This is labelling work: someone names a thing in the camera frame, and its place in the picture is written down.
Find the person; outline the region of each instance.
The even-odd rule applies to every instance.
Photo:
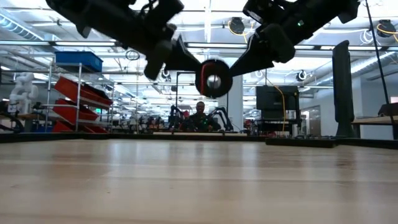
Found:
[[[200,101],[197,103],[197,112],[190,116],[193,125],[198,131],[218,131],[221,125],[218,124],[213,118],[207,119],[205,114],[205,103]]]

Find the blue storage box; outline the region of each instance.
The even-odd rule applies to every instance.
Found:
[[[82,72],[102,72],[103,61],[92,52],[56,52],[55,63],[69,72],[79,72],[79,63],[83,64]]]

